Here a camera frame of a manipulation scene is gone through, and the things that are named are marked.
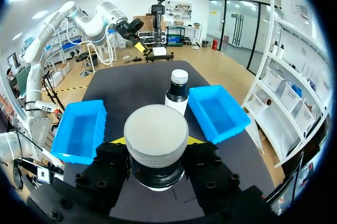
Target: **white bottle cap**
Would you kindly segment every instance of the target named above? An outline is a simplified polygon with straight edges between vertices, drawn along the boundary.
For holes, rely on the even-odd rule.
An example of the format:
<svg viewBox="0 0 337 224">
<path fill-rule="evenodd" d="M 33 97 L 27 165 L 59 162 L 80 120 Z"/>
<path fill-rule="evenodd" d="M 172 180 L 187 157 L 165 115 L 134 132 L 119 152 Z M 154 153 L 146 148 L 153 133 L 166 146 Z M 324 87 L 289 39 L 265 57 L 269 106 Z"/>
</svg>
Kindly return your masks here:
<svg viewBox="0 0 337 224">
<path fill-rule="evenodd" d="M 178 85 L 183 85 L 186 84 L 189 79 L 189 74 L 185 70 L 174 70 L 172 71 L 171 75 L 171 80 L 172 82 L 178 84 Z"/>
<path fill-rule="evenodd" d="M 187 146 L 189 127 L 175 109 L 148 105 L 126 120 L 124 137 L 131 156 L 150 168 L 163 168 L 180 159 Z"/>
</svg>

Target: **stool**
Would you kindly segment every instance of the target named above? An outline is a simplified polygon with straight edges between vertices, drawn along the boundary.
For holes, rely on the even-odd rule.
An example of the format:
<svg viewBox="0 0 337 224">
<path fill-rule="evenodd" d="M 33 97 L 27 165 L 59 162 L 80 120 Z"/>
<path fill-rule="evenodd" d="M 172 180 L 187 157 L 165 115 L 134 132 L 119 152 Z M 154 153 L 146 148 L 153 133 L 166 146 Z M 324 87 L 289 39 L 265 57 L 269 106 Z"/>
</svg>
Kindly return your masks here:
<svg viewBox="0 0 337 224">
<path fill-rule="evenodd" d="M 88 76 L 89 74 L 91 74 L 93 72 L 92 70 L 87 70 L 86 67 L 85 67 L 85 65 L 88 63 L 88 61 L 87 61 L 88 56 L 89 56 L 89 53 L 88 52 L 84 52 L 84 53 L 80 54 L 78 56 L 78 58 L 76 59 L 76 62 L 82 62 L 83 63 L 84 72 L 82 72 L 80 74 L 81 78 L 83 78 L 85 76 Z"/>
</svg>

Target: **black tabletop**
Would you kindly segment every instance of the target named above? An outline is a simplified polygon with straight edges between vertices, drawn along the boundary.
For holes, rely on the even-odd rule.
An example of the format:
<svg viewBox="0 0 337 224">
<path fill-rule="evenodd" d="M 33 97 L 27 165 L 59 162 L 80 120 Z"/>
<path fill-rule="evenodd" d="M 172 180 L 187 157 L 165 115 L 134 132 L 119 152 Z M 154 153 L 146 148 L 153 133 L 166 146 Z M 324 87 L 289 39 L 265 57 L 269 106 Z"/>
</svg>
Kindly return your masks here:
<svg viewBox="0 0 337 224">
<path fill-rule="evenodd" d="M 123 137 L 124 124 L 136 109 L 150 104 L 164 104 L 165 93 L 170 87 L 171 72 L 183 69 L 189 73 L 188 88 L 209 85 L 208 82 L 185 61 L 157 62 L 112 67 L 97 71 L 91 80 L 83 100 L 102 99 L 107 111 L 105 140 Z M 185 112 L 190 136 L 206 140 L 189 106 Z M 220 144 L 218 156 L 234 172 L 240 175 L 240 188 L 256 185 L 264 195 L 274 189 L 267 167 L 253 143 L 243 131 Z M 87 166 L 66 164 L 64 181 L 75 185 L 75 174 Z M 183 178 L 171 189 L 153 192 L 140 185 L 131 175 L 124 183 L 117 205 L 111 216 L 138 221 L 177 221 L 202 216 L 192 186 Z"/>
</svg>

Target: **large white lid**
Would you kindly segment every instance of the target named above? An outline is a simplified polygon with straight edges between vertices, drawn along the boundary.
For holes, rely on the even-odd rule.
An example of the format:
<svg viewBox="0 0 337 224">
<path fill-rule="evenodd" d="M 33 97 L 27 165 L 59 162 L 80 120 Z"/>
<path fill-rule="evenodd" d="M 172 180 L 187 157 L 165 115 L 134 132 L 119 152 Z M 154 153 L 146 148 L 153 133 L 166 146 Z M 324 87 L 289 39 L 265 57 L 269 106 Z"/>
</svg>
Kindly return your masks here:
<svg viewBox="0 0 337 224">
<path fill-rule="evenodd" d="M 179 84 L 179 85 L 183 85 L 187 83 L 188 79 L 189 79 L 189 74 L 187 71 L 180 70 L 180 69 L 172 71 L 172 75 L 171 75 L 172 82 Z"/>
<path fill-rule="evenodd" d="M 124 126 L 131 156 L 151 168 L 167 167 L 184 153 L 189 127 L 184 116 L 171 107 L 148 105 L 133 112 Z"/>
</svg>

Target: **red fire extinguisher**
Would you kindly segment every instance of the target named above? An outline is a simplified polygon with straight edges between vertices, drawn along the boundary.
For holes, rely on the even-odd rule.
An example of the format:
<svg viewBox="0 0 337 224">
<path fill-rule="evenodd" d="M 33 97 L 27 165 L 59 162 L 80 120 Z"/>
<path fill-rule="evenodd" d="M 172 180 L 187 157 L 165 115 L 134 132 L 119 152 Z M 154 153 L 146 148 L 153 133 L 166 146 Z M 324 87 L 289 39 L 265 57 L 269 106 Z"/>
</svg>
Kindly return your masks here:
<svg viewBox="0 0 337 224">
<path fill-rule="evenodd" d="M 212 44 L 212 49 L 217 49 L 217 43 L 218 43 L 217 39 L 214 39 L 213 44 Z"/>
</svg>

